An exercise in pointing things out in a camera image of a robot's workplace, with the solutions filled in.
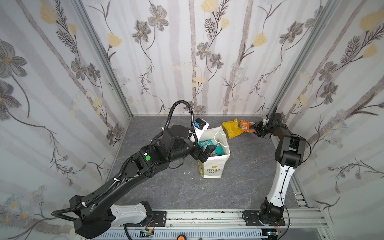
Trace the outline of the orange snack packet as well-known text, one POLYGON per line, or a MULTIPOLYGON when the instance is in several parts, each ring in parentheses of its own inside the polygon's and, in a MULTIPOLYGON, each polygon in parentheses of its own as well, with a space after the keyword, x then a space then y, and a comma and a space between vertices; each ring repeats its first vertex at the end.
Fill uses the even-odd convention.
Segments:
POLYGON ((255 129, 253 127, 254 124, 255 124, 254 122, 249 122, 249 121, 246 121, 246 120, 241 120, 240 121, 240 128, 245 133, 254 133, 255 132, 255 129))

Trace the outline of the white green paper bag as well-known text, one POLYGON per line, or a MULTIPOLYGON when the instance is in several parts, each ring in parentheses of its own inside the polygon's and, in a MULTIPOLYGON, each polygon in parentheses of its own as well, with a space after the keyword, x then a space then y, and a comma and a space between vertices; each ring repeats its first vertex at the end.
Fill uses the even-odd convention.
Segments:
POLYGON ((204 179, 221 178, 225 164, 230 157, 230 148, 223 127, 217 127, 204 131, 200 140, 200 146, 216 146, 205 162, 198 160, 199 172, 204 179))

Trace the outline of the yellow snack packet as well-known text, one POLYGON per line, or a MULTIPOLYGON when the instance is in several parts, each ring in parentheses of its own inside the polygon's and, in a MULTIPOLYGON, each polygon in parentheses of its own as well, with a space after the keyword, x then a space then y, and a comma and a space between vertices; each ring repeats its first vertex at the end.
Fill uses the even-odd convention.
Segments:
POLYGON ((225 128, 229 139, 233 139, 244 133, 244 131, 239 127, 238 119, 224 122, 222 123, 222 126, 225 128))

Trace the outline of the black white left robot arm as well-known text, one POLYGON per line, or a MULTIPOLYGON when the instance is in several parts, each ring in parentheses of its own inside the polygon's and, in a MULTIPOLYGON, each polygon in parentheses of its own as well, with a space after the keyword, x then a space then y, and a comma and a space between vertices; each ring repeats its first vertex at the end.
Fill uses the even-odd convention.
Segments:
POLYGON ((176 101, 168 114, 163 130, 149 145, 128 157, 119 172, 87 196, 75 195, 70 207, 52 212, 52 216, 73 222, 76 234, 93 239, 114 225, 143 226, 152 221, 154 213, 147 202, 136 206, 118 207, 115 203, 134 187, 169 168, 171 162, 191 156, 206 162, 216 146, 202 147, 195 128, 193 108, 185 100, 176 101), (170 126, 175 108, 183 104, 190 113, 189 128, 170 126))

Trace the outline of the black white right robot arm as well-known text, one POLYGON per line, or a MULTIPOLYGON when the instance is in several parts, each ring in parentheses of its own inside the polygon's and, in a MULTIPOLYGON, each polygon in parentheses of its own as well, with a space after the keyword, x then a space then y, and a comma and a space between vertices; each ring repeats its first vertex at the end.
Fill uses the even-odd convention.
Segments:
POLYGON ((283 219, 286 209, 285 196, 295 170, 305 161, 307 140, 289 130, 282 122, 282 115, 274 107, 265 119, 252 125, 254 134, 260 138, 266 135, 279 139, 275 152, 276 174, 272 188, 266 196, 258 213, 259 222, 264 226, 278 223, 283 219))

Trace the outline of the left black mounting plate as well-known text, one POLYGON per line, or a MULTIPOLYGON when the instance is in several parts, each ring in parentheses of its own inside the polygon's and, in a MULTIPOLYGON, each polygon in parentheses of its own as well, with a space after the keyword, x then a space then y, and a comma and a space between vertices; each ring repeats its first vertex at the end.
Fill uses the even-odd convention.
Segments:
POLYGON ((155 211, 152 220, 147 225, 147 227, 150 228, 157 228, 157 227, 165 227, 166 226, 166 220, 167 220, 167 212, 166 211, 155 211))

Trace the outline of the black mounting plate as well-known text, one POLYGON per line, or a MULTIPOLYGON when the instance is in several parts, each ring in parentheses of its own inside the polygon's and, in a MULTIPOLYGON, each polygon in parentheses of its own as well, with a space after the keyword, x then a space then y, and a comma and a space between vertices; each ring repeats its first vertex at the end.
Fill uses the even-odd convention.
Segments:
POLYGON ((166 211, 155 211, 152 220, 147 225, 147 227, 150 228, 157 228, 157 227, 165 227, 166 226, 166 220, 167 220, 167 212, 166 211))
POLYGON ((242 213, 242 219, 247 227, 284 227, 286 225, 283 217, 277 218, 270 213, 260 216, 260 211, 245 210, 242 213))

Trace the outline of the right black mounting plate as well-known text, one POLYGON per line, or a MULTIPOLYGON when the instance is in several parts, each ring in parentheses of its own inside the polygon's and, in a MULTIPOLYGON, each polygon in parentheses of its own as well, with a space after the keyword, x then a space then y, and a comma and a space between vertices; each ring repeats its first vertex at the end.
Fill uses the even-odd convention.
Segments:
POLYGON ((286 225, 283 217, 277 218, 270 213, 260 216, 260 211, 245 210, 242 213, 242 219, 247 227, 284 227, 286 225))

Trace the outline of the orange black knob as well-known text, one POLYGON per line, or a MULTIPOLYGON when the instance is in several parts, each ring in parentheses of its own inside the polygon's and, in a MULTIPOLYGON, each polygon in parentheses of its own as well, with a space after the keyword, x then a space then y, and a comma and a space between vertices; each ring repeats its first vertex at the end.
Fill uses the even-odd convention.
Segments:
POLYGON ((186 240, 187 238, 184 235, 179 235, 177 240, 186 240))

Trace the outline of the small green circuit board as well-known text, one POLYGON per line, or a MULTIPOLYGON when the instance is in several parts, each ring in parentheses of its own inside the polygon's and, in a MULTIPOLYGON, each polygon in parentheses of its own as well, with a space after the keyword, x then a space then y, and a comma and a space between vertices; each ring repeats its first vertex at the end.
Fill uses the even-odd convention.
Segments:
POLYGON ((140 231, 140 238, 152 238, 154 236, 153 230, 142 230, 140 231))

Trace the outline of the right corner aluminium profile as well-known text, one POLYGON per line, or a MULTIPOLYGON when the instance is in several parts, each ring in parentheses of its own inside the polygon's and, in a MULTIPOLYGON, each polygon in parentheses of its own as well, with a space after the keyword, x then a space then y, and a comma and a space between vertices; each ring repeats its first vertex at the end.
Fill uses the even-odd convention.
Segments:
POLYGON ((321 33, 326 28, 329 19, 332 17, 334 11, 337 9, 340 1, 332 0, 327 1, 323 10, 321 11, 317 22, 315 23, 307 41, 305 42, 303 48, 301 49, 297 59, 295 60, 293 66, 291 67, 286 79, 284 80, 281 88, 278 91, 277 96, 274 98, 271 107, 267 113, 267 116, 270 117, 274 110, 277 110, 278 105, 282 101, 283 97, 287 93, 290 85, 294 81, 298 71, 302 68, 306 59, 310 55, 311 51, 314 49, 316 42, 320 38, 321 33))

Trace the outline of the corner aluminium profile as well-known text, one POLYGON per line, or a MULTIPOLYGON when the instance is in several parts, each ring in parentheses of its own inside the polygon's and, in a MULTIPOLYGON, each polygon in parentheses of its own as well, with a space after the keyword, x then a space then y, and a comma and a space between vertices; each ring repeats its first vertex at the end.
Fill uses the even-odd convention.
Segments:
POLYGON ((118 82, 118 80, 117 80, 117 78, 113 72, 113 68, 112 68, 110 61, 108 59, 107 52, 103 48, 101 40, 100 40, 98 34, 96 33, 93 25, 92 25, 91 19, 89 18, 88 14, 87 14, 87 11, 85 9, 84 4, 82 3, 82 1, 78 1, 78 0, 71 0, 71 3, 74 6, 75 11, 76 11, 83 27, 86 30, 86 34, 89 37, 91 44, 92 44, 93 48, 95 49, 95 52, 96 52, 99 60, 101 61, 105 71, 107 72, 107 76, 109 77, 109 80, 110 80, 122 106, 123 106, 123 109, 125 111, 126 116, 129 119, 132 118, 134 115, 133 115, 133 113, 132 113, 132 111, 131 111, 131 109, 130 109, 130 107, 129 107, 126 99, 125 99, 123 91, 119 85, 119 82, 118 82))
POLYGON ((317 22, 315 23, 307 41, 305 42, 303 48, 301 49, 297 59, 295 60, 293 66, 291 67, 286 79, 284 80, 281 88, 278 91, 277 96, 274 98, 271 107, 267 113, 267 116, 270 117, 274 110, 277 110, 278 105, 282 101, 283 97, 287 93, 290 85, 294 81, 298 71, 302 68, 306 59, 310 55, 311 51, 314 49, 316 42, 320 38, 321 33, 326 28, 329 19, 332 17, 334 11, 337 9, 340 1, 332 0, 327 1, 323 10, 321 11, 317 22))

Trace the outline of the left corner aluminium profile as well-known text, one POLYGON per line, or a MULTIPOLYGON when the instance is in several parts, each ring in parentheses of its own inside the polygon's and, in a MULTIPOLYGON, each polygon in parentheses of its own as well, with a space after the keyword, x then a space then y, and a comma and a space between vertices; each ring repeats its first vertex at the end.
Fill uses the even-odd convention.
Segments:
POLYGON ((123 109, 125 111, 126 116, 129 119, 132 118, 134 115, 133 115, 133 113, 132 113, 132 111, 131 111, 131 109, 130 109, 130 107, 129 107, 126 99, 125 99, 123 91, 119 85, 119 82, 118 82, 118 80, 117 80, 117 78, 113 72, 113 68, 112 68, 110 61, 108 59, 107 52, 103 48, 101 40, 100 40, 98 34, 96 33, 93 25, 92 25, 91 19, 89 18, 88 14, 87 14, 87 11, 85 9, 84 4, 82 3, 82 1, 78 1, 78 0, 71 0, 71 3, 74 6, 75 11, 76 11, 83 27, 86 30, 86 34, 89 37, 91 44, 92 44, 93 48, 95 49, 95 52, 96 52, 99 60, 101 61, 105 71, 107 72, 107 76, 109 77, 109 80, 110 80, 122 106, 123 106, 123 109))

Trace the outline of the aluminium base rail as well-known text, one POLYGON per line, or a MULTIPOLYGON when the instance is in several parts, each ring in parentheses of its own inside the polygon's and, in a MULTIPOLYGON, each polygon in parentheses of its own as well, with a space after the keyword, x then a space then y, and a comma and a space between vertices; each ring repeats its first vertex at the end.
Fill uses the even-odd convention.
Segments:
POLYGON ((112 222, 111 230, 117 230, 128 225, 129 230, 200 230, 200 229, 320 229, 328 228, 328 224, 319 209, 303 208, 289 209, 283 214, 286 225, 277 227, 247 227, 242 219, 244 209, 218 210, 154 210, 147 211, 143 206, 111 207, 116 219, 112 222), (155 211, 166 211, 165 227, 150 228, 147 225, 153 218, 155 211))

